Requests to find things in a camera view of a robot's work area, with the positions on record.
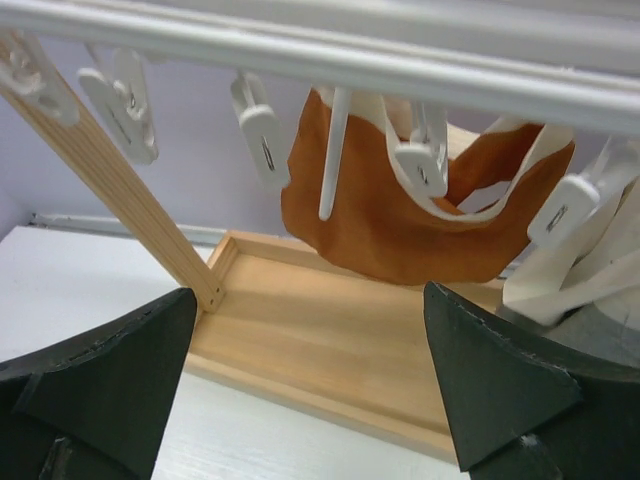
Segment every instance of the white rod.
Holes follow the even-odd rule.
[[[0,0],[0,25],[531,120],[640,134],[640,88],[616,87],[610,80],[593,81],[590,75],[581,81],[580,72],[541,66],[510,69],[508,62],[494,68],[491,60],[483,68],[482,59],[465,64],[455,54],[447,61],[441,53],[416,55],[409,47],[404,54],[392,55],[356,42],[351,47],[332,44],[322,35],[294,38],[154,16],[152,8],[139,15],[82,3]]]
[[[351,90],[336,87],[333,94],[327,156],[324,162],[324,176],[322,177],[322,190],[320,192],[320,210],[318,212],[320,220],[328,220],[333,210],[350,107]]]

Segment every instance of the wooden post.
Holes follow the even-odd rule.
[[[0,42],[0,59],[6,61],[8,53]],[[221,282],[75,93],[80,121],[72,127],[63,127],[10,91],[0,93],[173,278],[194,290],[200,308],[215,311],[224,295]]]

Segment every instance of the white bar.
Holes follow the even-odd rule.
[[[280,6],[281,8],[276,8],[280,14],[289,11],[288,9],[294,11],[296,5],[311,4],[309,1],[291,2],[286,3],[287,9],[283,9],[285,2],[261,1],[273,8]],[[444,8],[441,1],[424,1]],[[396,3],[398,10],[406,14],[406,9],[400,7],[408,5],[408,0],[364,2],[367,10],[358,10],[361,21],[356,23],[366,24],[367,11],[380,13],[381,4]],[[230,5],[246,6],[249,0],[212,1],[211,4],[212,8],[229,9]],[[353,9],[353,4],[354,0],[350,0],[346,5]],[[337,4],[326,5],[330,5],[334,13],[338,12]],[[257,11],[263,14],[266,8]],[[474,24],[476,20],[470,12],[458,16],[459,28],[466,25],[474,30],[484,21],[484,17],[480,15],[480,23]],[[389,18],[398,20],[402,15]],[[509,23],[498,18],[493,18],[493,22],[495,28],[486,32],[487,39],[493,38],[504,27],[503,24]],[[618,23],[637,27],[633,21]],[[542,65],[483,58],[373,37],[268,25],[246,18],[220,17],[200,12],[196,14],[153,5],[141,7],[140,4],[128,2],[0,0],[0,25],[90,39],[94,43],[130,46],[138,50],[233,68],[262,70],[333,85],[437,100],[450,106],[509,113],[531,120],[571,124],[632,136],[640,133],[640,83],[624,78],[559,71]],[[545,33],[563,37],[556,49],[548,45],[550,56],[554,55],[554,51],[562,50],[563,45],[573,45],[573,40],[570,42],[564,38],[566,32],[574,32],[576,35],[582,32],[579,37],[584,37],[585,29],[577,29],[573,23],[568,23],[564,29],[557,25],[557,21],[553,25],[557,27],[553,32],[545,30],[551,28],[550,25],[538,30],[529,25],[530,30],[526,32],[533,35],[529,39],[529,50],[536,51],[536,48],[544,45],[541,39]],[[592,39],[587,41],[584,48],[576,47],[571,52],[582,52],[582,57],[587,58],[588,48],[593,47],[594,58],[602,57],[601,60],[605,62],[603,64],[609,61],[611,66],[614,63],[619,66],[617,59],[623,58],[634,60],[634,68],[640,68],[640,29],[629,31],[628,28],[623,28],[617,34],[615,29],[609,29],[612,37],[603,39],[603,28],[608,28],[609,23],[603,20],[601,28],[593,24],[587,26],[595,29],[592,31]],[[455,37],[454,32],[455,29],[450,32],[449,37]],[[515,30],[511,31],[514,37],[507,32],[501,43],[509,44],[511,40],[517,43],[516,33]],[[476,43],[482,43],[483,38],[480,36]],[[596,38],[597,45],[594,45],[593,39]]]

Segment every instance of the white tabletop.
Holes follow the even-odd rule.
[[[0,243],[0,361],[117,318],[176,286],[134,240],[17,227]],[[153,475],[468,478],[453,465],[189,374],[182,375]]]

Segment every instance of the white plastic clip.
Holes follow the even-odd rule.
[[[281,190],[289,184],[287,154],[280,122],[269,106],[257,75],[238,72],[231,84],[233,109],[264,186]]]
[[[80,115],[76,99],[62,83],[35,35],[0,30],[0,41],[9,48],[9,63],[0,60],[0,85],[19,95],[61,125],[71,126]]]
[[[329,140],[327,142],[327,156],[324,162],[322,190],[320,191],[320,220],[327,220],[333,210],[333,202],[338,186],[338,174],[342,160],[344,135],[347,130],[347,120],[351,108],[351,90],[337,87],[333,95],[331,109],[331,123],[329,125]]]
[[[158,147],[140,57],[132,50],[117,49],[110,75],[95,52],[87,49],[100,70],[78,70],[80,85],[131,163],[151,164],[158,158]]]
[[[396,160],[415,194],[444,197],[449,182],[446,111],[425,102],[413,102],[411,110],[417,128],[410,142],[396,147]]]
[[[565,175],[529,225],[529,238],[556,248],[613,195],[640,176],[637,145],[610,137],[598,158],[579,175]]]

